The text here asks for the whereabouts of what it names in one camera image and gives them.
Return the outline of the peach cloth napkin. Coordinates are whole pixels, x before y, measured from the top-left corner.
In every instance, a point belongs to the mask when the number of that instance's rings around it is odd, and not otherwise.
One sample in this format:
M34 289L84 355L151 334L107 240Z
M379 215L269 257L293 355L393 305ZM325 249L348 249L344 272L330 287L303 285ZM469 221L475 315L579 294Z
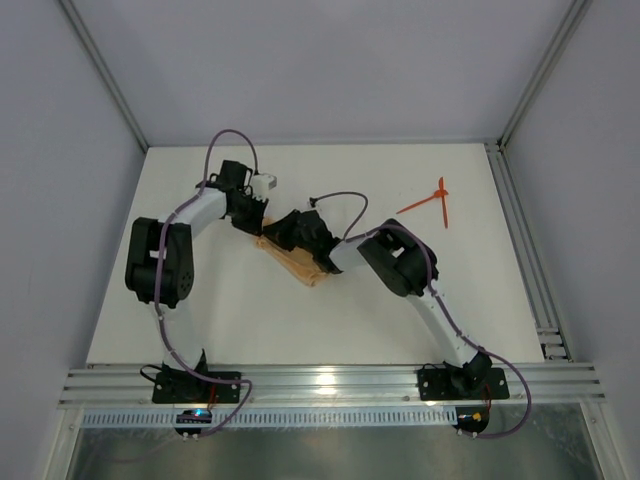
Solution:
M298 247L286 251L262 234L254 241L255 246L269 254L294 278L307 287L315 287L329 277L314 261L312 255Z

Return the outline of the orange plastic fork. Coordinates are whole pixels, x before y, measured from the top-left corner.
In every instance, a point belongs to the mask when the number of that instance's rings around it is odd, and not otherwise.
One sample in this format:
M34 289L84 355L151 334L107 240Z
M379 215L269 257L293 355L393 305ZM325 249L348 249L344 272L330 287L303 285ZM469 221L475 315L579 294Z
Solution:
M431 200L435 200L435 199L444 200L444 198L446 196L448 196L448 195L449 195L449 192L446 189L444 189L444 190L436 190L431 196L429 196L427 198L424 198L422 200L419 200L417 202L414 202L413 204L410 204L410 205L408 205L406 207L401 208L400 210L398 210L396 212L396 214L402 214L402 213L407 212L407 211L409 211L411 209L419 207L419 206L421 206L421 205L423 205L423 204L425 204L425 203L427 203L427 202L429 202Z

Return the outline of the orange plastic knife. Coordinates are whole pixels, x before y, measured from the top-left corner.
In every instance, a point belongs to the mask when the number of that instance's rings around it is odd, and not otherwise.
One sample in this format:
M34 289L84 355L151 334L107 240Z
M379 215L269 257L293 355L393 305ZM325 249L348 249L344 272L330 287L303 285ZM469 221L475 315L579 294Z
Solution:
M448 218L448 209L447 209L447 196L449 195L448 191L446 190L446 186L445 186L445 179L443 177L440 177L438 180L438 193L439 193L439 198L441 201L441 207L442 207L442 215L443 215L443 224L444 224L444 228L448 229L449 228L449 218Z

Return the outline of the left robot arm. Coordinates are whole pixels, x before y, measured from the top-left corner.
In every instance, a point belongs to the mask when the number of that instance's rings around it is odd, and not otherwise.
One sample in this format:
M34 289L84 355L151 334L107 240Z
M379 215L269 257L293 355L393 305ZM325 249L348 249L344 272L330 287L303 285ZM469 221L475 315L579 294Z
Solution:
M188 302L195 284L193 243L220 220L260 236L268 195L276 185L272 174L225 160L218 173L205 175L191 196L169 214L133 222L125 285L155 316L164 349L161 371L166 377L217 382L208 374L206 353L197 339Z

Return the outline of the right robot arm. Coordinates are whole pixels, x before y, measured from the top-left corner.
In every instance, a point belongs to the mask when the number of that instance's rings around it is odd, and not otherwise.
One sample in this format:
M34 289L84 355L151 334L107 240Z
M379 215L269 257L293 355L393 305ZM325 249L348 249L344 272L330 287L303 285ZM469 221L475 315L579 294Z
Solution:
M335 237L315 211L292 211L262 228L263 236L283 252L302 250L327 274L369 267L393 294L416 310L442 349L443 367L453 392L462 398L488 394L490 355L459 327L443 296L435 253L394 219L350 239Z

